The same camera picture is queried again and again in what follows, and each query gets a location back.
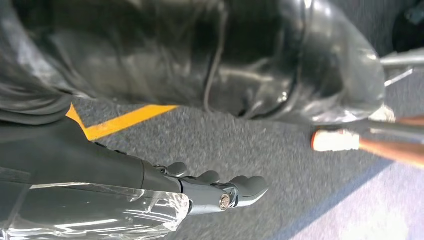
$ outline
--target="shiny black fabric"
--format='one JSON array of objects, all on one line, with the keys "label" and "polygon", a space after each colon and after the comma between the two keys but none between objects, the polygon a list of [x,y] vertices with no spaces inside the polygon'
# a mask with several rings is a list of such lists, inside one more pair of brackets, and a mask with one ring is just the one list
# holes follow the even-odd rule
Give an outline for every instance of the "shiny black fabric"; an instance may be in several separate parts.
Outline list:
[{"label": "shiny black fabric", "polygon": [[383,102],[374,50],[324,0],[0,2],[9,112],[42,112],[71,93],[321,125]]}]

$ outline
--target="robotic hand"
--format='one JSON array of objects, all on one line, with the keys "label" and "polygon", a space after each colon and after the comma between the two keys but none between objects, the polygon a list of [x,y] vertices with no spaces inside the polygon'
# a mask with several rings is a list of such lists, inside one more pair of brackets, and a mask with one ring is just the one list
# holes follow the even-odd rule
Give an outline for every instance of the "robotic hand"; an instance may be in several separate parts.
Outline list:
[{"label": "robotic hand", "polygon": [[231,208],[247,207],[256,203],[268,190],[261,176],[238,176],[228,183],[219,183],[216,171],[207,171],[198,177],[181,177],[187,167],[176,162],[168,167],[154,166],[166,176],[173,177],[181,186],[181,193],[190,200],[189,215],[211,214]]}]

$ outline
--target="transparent plastic sheet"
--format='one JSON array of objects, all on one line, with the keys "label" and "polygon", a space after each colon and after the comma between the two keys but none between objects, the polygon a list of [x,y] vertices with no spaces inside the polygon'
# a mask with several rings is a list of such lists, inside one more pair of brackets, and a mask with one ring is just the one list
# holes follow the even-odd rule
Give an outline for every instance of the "transparent plastic sheet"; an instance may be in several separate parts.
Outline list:
[{"label": "transparent plastic sheet", "polygon": [[21,188],[0,222],[2,240],[158,239],[177,230],[190,206],[180,193],[90,183],[1,184]]}]

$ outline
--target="prosthetic hand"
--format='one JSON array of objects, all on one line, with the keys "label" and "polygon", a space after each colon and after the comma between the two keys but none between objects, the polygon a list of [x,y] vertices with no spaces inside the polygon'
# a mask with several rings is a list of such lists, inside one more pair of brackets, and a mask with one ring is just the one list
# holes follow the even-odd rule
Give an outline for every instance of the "prosthetic hand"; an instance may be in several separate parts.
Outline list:
[{"label": "prosthetic hand", "polygon": [[6,121],[59,119],[60,93],[312,125],[383,103],[378,56],[326,0],[4,0],[0,22]]},{"label": "prosthetic hand", "polygon": [[219,183],[215,171],[186,176],[89,142],[71,119],[29,126],[0,122],[0,237],[153,239],[190,215],[254,204],[262,177]]}]

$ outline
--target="wrinkled leather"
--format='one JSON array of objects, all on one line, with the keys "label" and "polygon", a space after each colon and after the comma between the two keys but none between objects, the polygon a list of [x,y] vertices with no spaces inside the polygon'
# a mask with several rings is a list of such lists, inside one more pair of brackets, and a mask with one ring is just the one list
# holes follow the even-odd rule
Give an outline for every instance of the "wrinkled leather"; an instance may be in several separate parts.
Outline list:
[{"label": "wrinkled leather", "polygon": [[[0,107],[14,112],[46,108],[59,92],[201,108],[211,76],[210,108],[245,119],[352,122],[384,98],[375,51],[325,0],[15,0],[13,8],[18,20],[0,12],[0,61],[12,59],[6,68],[21,75],[0,82],[27,97]],[[22,30],[26,55],[7,23]]]}]

